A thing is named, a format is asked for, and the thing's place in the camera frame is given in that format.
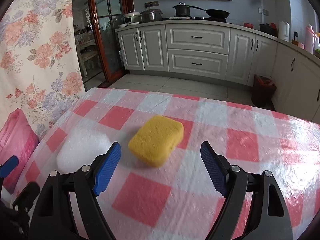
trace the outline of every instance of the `pink bag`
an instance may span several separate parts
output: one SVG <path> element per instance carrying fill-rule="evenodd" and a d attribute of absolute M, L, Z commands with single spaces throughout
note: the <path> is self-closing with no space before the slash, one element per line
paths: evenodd
<path fill-rule="evenodd" d="M 0 164 L 5 163 L 12 155 L 19 159 L 18 166 L 4 179 L 3 186 L 10 194 L 38 144 L 39 138 L 31 129 L 23 111 L 17 108 L 10 113 L 0 131 Z"/>

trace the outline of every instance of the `drawer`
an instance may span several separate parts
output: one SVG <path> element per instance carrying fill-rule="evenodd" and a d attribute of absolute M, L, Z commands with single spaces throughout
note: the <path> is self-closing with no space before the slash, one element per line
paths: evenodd
<path fill-rule="evenodd" d="M 166 24 L 168 49 L 191 49 L 228 55 L 230 28 L 206 24 Z"/>
<path fill-rule="evenodd" d="M 225 79 L 228 56 L 212 52 L 168 49 L 169 72 Z"/>

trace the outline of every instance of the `checkered tablecloth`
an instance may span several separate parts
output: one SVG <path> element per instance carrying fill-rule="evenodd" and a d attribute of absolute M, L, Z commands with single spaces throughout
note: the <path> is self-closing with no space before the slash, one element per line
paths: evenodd
<path fill-rule="evenodd" d="M 155 114 L 184 125 L 183 141 L 159 169 L 140 162 L 127 146 Z M 98 197 L 118 240 L 205 239 L 225 200 L 200 157 L 206 140 L 230 164 L 252 173 L 273 172 L 287 203 L 294 239 L 320 207 L 318 125 L 230 102 L 101 88 L 89 90 L 49 130 L 25 166 L 14 197 L 29 181 L 43 186 L 50 171 L 58 169 L 56 156 L 66 136 L 77 128 L 103 132 L 122 147 L 107 190 Z M 244 230 L 250 201 L 248 194 L 234 236 Z M 80 234 L 86 236 L 79 210 L 73 206 L 73 211 Z"/>

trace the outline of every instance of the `rice cooker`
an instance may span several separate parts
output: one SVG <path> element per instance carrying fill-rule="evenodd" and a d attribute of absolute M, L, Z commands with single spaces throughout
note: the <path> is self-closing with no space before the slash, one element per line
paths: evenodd
<path fill-rule="evenodd" d="M 135 22 L 141 22 L 140 13 L 127 13 L 124 15 L 124 22 L 125 23 L 135 23 Z"/>

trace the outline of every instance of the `glass door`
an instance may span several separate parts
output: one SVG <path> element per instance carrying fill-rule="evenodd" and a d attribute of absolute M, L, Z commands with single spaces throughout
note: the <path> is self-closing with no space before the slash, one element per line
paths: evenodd
<path fill-rule="evenodd" d="M 94 19 L 93 31 L 105 66 L 108 82 L 124 75 L 120 44 L 114 29 L 124 23 L 120 0 L 88 0 Z"/>

